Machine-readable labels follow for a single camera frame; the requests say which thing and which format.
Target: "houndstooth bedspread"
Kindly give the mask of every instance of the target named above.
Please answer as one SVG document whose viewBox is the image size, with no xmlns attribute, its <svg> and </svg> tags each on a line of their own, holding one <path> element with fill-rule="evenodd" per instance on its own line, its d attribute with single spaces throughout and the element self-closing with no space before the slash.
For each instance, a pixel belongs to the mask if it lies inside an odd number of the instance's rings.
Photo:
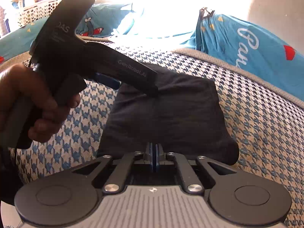
<svg viewBox="0 0 304 228">
<path fill-rule="evenodd" d="M 284 185 L 292 196 L 285 224 L 304 227 L 302 109 L 239 74 L 207 62 L 172 52 L 105 44 L 137 61 L 213 80 L 227 130 L 239 145 L 235 167 Z M 17 164 L 25 183 L 95 158 L 117 92 L 92 81 L 87 84 L 80 105 L 71 110 L 49 142 L 33 142 L 30 149 L 18 150 Z"/>
</svg>

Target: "beige plastic basket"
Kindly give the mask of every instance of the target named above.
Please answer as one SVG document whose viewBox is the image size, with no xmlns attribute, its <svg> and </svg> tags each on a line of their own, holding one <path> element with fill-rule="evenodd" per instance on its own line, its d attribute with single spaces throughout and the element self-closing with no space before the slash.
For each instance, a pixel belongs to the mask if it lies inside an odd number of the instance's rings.
<svg viewBox="0 0 304 228">
<path fill-rule="evenodd" d="M 19 9 L 19 15 L 17 15 L 18 26 L 22 27 L 43 17 L 50 16 L 60 2 L 61 0 L 42 0 L 32 6 Z"/>
</svg>

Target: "folded black cloth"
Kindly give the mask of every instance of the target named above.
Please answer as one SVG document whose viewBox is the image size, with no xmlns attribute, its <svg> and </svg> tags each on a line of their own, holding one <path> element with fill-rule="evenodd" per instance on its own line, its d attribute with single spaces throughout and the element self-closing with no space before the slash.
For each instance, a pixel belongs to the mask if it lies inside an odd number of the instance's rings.
<svg viewBox="0 0 304 228">
<path fill-rule="evenodd" d="M 101 136 L 98 156 L 120 158 L 144 151 L 148 142 L 160 143 L 164 152 L 188 159 L 204 155 L 232 165 L 238 144 L 228 134 L 213 81 L 179 74 L 159 65 L 158 97 L 152 98 L 123 84 Z"/>
</svg>

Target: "circular cover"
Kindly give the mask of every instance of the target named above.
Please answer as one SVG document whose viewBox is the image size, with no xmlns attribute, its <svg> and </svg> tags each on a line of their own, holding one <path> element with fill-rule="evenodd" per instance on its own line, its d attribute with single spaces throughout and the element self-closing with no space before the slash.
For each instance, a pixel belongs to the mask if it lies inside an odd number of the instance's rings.
<svg viewBox="0 0 304 228">
<path fill-rule="evenodd" d="M 252 174 L 227 176 L 216 182 L 208 199 L 221 217 L 239 225 L 268 226 L 289 212 L 291 198 L 282 185 Z"/>
<path fill-rule="evenodd" d="M 97 192 L 86 176 L 55 174 L 23 186 L 15 196 L 15 206 L 29 223 L 63 226 L 86 216 L 97 200 Z"/>
</svg>

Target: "human hand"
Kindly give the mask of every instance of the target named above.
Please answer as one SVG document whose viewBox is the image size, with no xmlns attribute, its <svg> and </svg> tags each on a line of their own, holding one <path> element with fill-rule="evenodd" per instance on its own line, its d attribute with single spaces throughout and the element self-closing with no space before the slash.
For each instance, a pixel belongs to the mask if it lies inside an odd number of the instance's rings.
<svg viewBox="0 0 304 228">
<path fill-rule="evenodd" d="M 66 106 L 58 106 L 48 87 L 38 73 L 23 64 L 16 64 L 0 73 L 0 131 L 19 95 L 28 96 L 42 109 L 42 118 L 28 130 L 28 137 L 38 142 L 47 142 L 57 133 L 70 109 L 80 103 L 80 95 L 73 96 Z"/>
</svg>

